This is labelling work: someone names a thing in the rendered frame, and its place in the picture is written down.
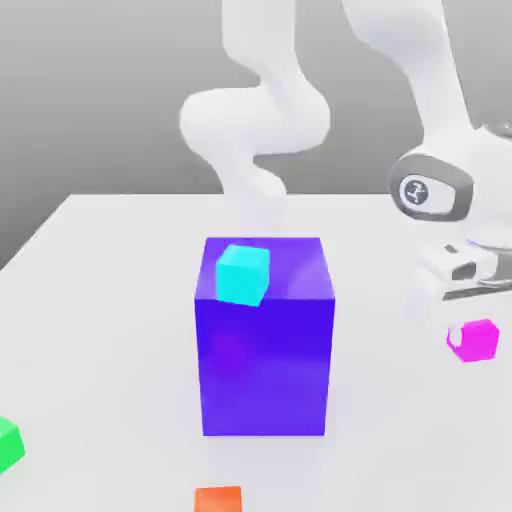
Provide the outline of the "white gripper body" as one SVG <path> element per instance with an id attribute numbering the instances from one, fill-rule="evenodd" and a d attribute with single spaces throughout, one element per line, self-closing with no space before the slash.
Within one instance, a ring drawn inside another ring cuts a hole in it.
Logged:
<path id="1" fill-rule="evenodd" d="M 512 280 L 448 284 L 431 273 L 418 273 L 413 281 L 411 308 L 421 320 L 450 323 L 493 318 L 502 306 L 512 306 Z"/>

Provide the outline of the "small magenta cube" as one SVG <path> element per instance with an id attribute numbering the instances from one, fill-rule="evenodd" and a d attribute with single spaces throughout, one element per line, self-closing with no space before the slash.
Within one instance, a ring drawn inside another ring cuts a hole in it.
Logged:
<path id="1" fill-rule="evenodd" d="M 487 361 L 495 358 L 500 330 L 489 319 L 466 322 L 455 337 L 448 331 L 447 345 L 463 363 Z"/>

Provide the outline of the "small cyan cube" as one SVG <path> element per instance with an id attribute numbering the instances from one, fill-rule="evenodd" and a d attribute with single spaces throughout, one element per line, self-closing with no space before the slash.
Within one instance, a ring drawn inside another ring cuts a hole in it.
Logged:
<path id="1" fill-rule="evenodd" d="M 258 307 L 269 287 L 270 251 L 230 244 L 215 263 L 215 295 L 221 302 Z"/>

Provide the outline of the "small orange cube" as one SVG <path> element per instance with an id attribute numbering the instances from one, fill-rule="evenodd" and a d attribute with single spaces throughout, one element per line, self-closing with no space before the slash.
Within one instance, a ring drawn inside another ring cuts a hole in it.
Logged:
<path id="1" fill-rule="evenodd" d="M 240 486 L 197 488 L 194 512 L 242 512 Z"/>

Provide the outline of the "small green cube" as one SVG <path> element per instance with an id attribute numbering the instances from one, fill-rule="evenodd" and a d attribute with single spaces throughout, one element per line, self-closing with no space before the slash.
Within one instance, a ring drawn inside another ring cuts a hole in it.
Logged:
<path id="1" fill-rule="evenodd" d="M 19 427 L 0 416 L 0 474 L 11 468 L 25 455 Z"/>

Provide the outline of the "large purple box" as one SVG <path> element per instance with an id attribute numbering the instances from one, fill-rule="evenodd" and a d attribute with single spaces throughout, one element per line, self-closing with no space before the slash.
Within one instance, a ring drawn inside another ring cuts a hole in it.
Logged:
<path id="1" fill-rule="evenodd" d="M 257 307 L 216 298 L 231 244 L 270 252 Z M 335 293 L 319 238 L 207 238 L 194 308 L 204 435 L 324 435 Z"/>

